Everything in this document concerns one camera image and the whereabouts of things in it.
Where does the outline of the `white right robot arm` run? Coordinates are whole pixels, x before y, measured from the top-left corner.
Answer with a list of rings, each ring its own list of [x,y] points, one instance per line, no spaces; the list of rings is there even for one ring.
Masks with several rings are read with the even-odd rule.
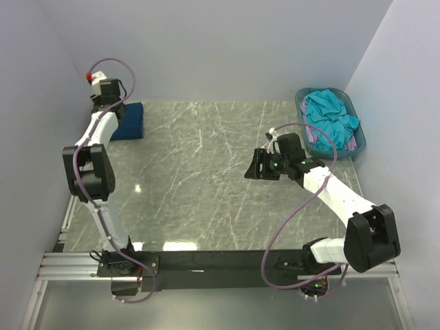
[[[278,180],[286,175],[329,207],[346,231],[341,239],[322,238],[304,245],[302,268],[317,274],[326,263],[350,265],[366,272],[401,254],[395,214],[386,204],[376,206],[340,181],[315,157],[307,157],[296,133],[267,133],[267,148],[254,151],[246,179]]]

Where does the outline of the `dark blue printed t-shirt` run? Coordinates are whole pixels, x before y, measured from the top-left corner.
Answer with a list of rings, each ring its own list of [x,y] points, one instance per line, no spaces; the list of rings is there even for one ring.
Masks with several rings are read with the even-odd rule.
[[[144,136],[144,107],[141,102],[126,105],[126,111],[111,141],[141,140]]]

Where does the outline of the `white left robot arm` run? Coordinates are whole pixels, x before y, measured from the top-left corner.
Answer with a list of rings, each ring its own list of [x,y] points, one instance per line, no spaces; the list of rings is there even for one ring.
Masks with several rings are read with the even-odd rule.
[[[91,213],[103,240],[101,252],[90,256],[99,262],[102,276],[132,276],[138,263],[129,235],[118,219],[112,201],[116,177],[107,155],[113,133],[120,126],[128,95],[122,82],[107,78],[101,71],[87,74],[93,89],[90,123],[73,146],[63,149],[63,163],[69,191]]]

